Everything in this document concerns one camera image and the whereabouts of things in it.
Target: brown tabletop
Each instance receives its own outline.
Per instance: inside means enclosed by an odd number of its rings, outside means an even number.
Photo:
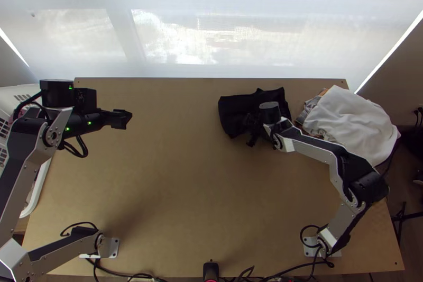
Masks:
[[[223,276],[251,265],[265,276],[311,261],[300,229],[326,224],[339,205],[328,166],[264,141],[249,148],[247,135],[231,140],[217,101],[283,86],[295,118],[305,100],[324,87],[346,88],[345,80],[79,78],[75,85],[96,89],[99,107],[126,109],[133,118],[126,131],[84,135],[86,159],[54,155],[27,227],[27,249],[59,239],[69,224],[91,221],[121,238],[118,257],[102,260],[115,271],[199,277],[213,259]],[[368,211],[333,262],[334,269],[317,266],[315,274],[404,269],[385,201]],[[92,271],[76,258],[52,272]]]

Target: sheer curtain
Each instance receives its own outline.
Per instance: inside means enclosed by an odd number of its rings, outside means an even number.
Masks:
[[[355,90],[423,0],[0,0],[39,78],[346,78]]]

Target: black robot arm segment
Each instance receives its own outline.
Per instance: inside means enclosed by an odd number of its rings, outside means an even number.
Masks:
[[[345,247],[350,232],[374,202],[386,197],[389,188],[370,163],[342,145],[308,137],[280,116],[278,103],[260,105],[263,127],[273,146],[282,152],[299,152],[329,165],[330,181],[341,204],[335,217],[318,230],[316,239],[328,256]]]
[[[44,107],[73,107],[63,131],[63,140],[98,131],[106,125],[125,130],[132,118],[132,113],[125,110],[97,108],[97,92],[90,88],[74,88],[72,81],[41,80],[40,88]]]

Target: floor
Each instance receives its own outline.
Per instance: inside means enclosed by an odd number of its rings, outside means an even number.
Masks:
[[[423,210],[423,187],[412,182],[423,163],[414,158],[405,147],[399,147],[392,161],[387,176],[390,185],[388,207],[391,215],[401,209],[403,201],[407,202],[406,213]],[[423,217],[404,223],[401,238],[401,253],[406,267],[405,271],[372,273],[374,282],[410,282],[423,277]],[[316,276],[319,282],[372,282],[369,274]],[[125,278],[100,277],[102,282],[124,282]],[[199,282],[201,279],[168,279],[169,282]],[[43,282],[92,282],[93,277],[47,275]]]

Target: white cloth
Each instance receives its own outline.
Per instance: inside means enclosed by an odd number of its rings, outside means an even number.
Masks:
[[[381,106],[333,86],[306,117],[303,129],[342,144],[372,166],[384,162],[399,137]]]

